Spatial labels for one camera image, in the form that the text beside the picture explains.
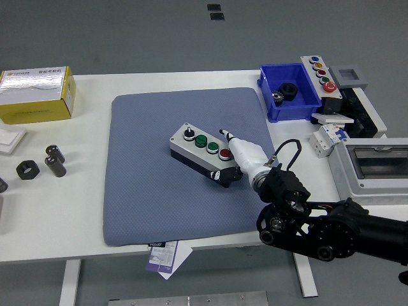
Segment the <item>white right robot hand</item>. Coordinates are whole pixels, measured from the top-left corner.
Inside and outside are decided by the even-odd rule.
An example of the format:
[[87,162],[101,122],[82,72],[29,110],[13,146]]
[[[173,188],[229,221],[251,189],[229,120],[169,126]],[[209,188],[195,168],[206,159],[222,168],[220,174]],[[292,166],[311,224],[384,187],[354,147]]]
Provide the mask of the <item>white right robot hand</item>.
[[215,182],[228,185],[240,180],[242,174],[246,173],[250,186],[258,192],[272,167],[273,161],[270,161],[261,146],[239,139],[224,129],[220,129],[219,132],[227,139],[229,150],[233,154],[237,166],[219,171],[208,171],[207,177]]

